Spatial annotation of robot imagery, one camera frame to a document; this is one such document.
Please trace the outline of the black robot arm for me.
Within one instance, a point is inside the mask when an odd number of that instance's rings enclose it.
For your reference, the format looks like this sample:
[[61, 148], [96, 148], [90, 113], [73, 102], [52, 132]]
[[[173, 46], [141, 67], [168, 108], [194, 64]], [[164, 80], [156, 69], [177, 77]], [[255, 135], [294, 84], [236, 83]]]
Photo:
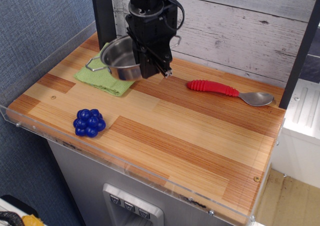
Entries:
[[141, 76], [172, 74], [170, 42], [178, 30], [176, 0], [130, 0], [126, 15], [127, 33], [132, 38], [134, 58]]

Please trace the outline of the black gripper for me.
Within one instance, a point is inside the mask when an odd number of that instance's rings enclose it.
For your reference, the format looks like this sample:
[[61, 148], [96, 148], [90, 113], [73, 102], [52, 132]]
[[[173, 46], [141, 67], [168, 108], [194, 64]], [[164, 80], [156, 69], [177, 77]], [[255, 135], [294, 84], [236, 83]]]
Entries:
[[125, 17], [127, 33], [133, 39], [132, 51], [135, 63], [140, 65], [141, 75], [147, 79], [160, 71], [155, 57], [143, 53], [142, 45], [157, 53], [160, 47], [172, 55], [170, 41], [177, 34], [178, 8], [168, 7], [158, 16], [147, 18], [129, 14]]

